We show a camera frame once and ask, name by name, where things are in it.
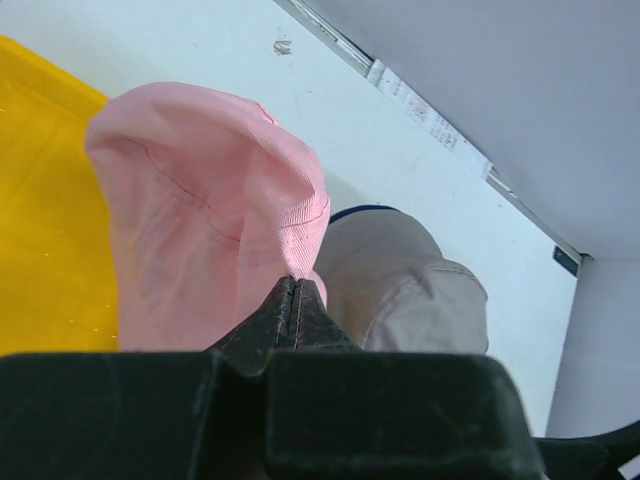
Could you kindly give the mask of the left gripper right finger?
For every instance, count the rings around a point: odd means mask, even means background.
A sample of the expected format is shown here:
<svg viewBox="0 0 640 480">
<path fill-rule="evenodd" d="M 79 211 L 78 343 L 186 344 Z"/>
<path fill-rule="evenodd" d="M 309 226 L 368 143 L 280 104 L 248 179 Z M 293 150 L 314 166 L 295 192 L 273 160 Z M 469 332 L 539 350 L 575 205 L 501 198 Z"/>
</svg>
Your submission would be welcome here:
<svg viewBox="0 0 640 480">
<path fill-rule="evenodd" d="M 328 318 L 314 284 L 264 373 L 264 461 L 274 479 L 538 479 L 520 396 L 484 355 L 371 353 Z"/>
</svg>

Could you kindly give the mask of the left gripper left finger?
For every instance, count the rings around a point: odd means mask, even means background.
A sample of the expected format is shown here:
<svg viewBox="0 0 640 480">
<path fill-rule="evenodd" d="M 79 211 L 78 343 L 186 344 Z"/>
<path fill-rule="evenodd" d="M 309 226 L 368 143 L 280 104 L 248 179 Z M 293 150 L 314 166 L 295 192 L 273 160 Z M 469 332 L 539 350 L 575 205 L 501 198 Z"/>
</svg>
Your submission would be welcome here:
<svg viewBox="0 0 640 480">
<path fill-rule="evenodd" d="M 270 351 L 296 284 L 202 352 L 27 353 L 1 360 L 5 479 L 264 479 Z"/>
</svg>

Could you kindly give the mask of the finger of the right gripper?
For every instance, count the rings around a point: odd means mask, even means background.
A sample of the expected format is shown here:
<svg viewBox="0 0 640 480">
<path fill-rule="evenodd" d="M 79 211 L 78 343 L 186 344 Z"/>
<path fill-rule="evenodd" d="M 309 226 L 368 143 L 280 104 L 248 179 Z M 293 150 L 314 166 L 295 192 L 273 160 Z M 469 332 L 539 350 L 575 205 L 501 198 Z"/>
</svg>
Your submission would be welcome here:
<svg viewBox="0 0 640 480">
<path fill-rule="evenodd" d="M 624 479 L 620 469 L 639 456 L 639 422 L 580 438 L 536 438 L 547 479 Z"/>
</svg>

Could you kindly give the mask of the grey hat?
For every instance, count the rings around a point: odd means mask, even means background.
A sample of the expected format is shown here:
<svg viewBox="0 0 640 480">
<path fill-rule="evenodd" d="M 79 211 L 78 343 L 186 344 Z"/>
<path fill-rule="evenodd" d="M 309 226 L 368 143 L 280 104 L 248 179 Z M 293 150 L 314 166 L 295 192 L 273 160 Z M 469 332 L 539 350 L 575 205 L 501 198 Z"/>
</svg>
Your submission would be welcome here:
<svg viewBox="0 0 640 480">
<path fill-rule="evenodd" d="M 488 351 L 483 285 L 406 213 L 364 211 L 329 223 L 315 270 L 329 317 L 365 351 Z"/>
</svg>

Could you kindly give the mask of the pink hat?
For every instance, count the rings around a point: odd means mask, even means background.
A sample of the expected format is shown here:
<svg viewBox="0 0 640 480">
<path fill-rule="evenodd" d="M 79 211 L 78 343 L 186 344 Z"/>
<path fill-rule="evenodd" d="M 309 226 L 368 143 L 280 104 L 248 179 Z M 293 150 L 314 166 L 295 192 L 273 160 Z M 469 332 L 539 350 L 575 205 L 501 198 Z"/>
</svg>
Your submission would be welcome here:
<svg viewBox="0 0 640 480">
<path fill-rule="evenodd" d="M 205 349 L 279 279 L 318 280 L 321 164 L 259 103 L 143 85 L 106 103 L 85 149 L 110 211 L 121 350 Z"/>
</svg>

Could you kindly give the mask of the blue hat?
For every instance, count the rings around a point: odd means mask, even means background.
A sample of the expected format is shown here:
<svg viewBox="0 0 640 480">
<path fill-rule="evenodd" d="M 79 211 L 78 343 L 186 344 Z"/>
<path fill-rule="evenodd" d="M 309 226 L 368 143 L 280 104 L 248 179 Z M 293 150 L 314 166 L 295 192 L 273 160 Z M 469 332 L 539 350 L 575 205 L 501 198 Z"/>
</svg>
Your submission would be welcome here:
<svg viewBox="0 0 640 480">
<path fill-rule="evenodd" d="M 334 214 L 331 215 L 329 223 L 333 224 L 337 221 L 339 221 L 342 218 L 345 218 L 349 215 L 352 214 L 356 214 L 359 212 L 364 212 L 364 211 L 385 211 L 385 210 L 391 210 L 391 211 L 396 211 L 396 208 L 391 207 L 391 206 L 387 206 L 387 205 L 379 205 L 379 204 L 365 204 L 365 205 L 357 205 L 357 206 L 353 206 L 353 207 L 349 207 L 343 210 L 340 210 Z"/>
</svg>

